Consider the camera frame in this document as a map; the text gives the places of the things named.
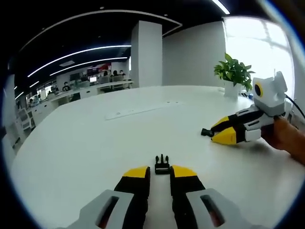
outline hand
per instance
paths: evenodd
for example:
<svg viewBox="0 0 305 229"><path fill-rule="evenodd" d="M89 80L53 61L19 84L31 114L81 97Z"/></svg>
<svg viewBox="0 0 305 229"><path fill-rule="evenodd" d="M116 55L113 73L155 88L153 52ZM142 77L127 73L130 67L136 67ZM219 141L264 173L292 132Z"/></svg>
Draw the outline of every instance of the hand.
<svg viewBox="0 0 305 229"><path fill-rule="evenodd" d="M275 117L273 125L262 128L262 138L273 148L290 152L298 132L286 119Z"/></svg>

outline white pillar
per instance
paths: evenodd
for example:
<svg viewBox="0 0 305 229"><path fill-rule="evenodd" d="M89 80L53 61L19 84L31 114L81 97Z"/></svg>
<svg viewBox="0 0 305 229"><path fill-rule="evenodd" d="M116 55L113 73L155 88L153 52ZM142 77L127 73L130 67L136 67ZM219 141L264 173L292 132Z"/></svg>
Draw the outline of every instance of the white pillar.
<svg viewBox="0 0 305 229"><path fill-rule="evenodd" d="M132 30L133 87L162 85L162 25L139 21Z"/></svg>

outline black buckle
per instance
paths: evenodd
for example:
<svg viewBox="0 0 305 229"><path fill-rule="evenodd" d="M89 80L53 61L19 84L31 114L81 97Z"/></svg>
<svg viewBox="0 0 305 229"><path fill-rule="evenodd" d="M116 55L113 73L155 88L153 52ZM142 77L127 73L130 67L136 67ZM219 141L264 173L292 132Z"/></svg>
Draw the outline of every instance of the black buckle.
<svg viewBox="0 0 305 229"><path fill-rule="evenodd" d="M163 160L163 154L161 154L161 162L158 163L159 157L156 156L156 164L154 165L154 172L157 175L169 174L170 164L168 163L168 156L165 157L165 162Z"/></svg>

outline ceiling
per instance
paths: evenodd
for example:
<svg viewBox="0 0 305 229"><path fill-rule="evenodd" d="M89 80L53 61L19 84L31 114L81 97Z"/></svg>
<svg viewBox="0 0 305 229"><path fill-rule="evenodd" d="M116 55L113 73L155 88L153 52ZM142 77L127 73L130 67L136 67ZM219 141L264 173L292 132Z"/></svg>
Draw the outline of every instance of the ceiling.
<svg viewBox="0 0 305 229"><path fill-rule="evenodd" d="M221 0L221 2L231 15L268 18L254 0ZM10 73L15 74L15 85L18 86L16 93L28 91L29 85L37 80L42 83L56 77L56 75L50 77L50 74L66 68L60 67L59 64L69 60L80 64L106 58L129 57L130 48L83 52L54 62L31 77L27 77L43 65L74 52L109 45L129 45L131 31L139 20L162 24L163 34L169 32L165 35L168 36L192 26L219 21L224 16L211 0L154 0L143 3L134 0L98 1L98 3L88 0L81 4L65 5L45 2L31 5L26 2L8 7L8 10L11 12L10 18L14 20L10 20L5 28L8 39L6 42L8 51L5 54ZM127 12L128 10L139 12L131 13ZM75 18L53 26L70 17Z"/></svg>

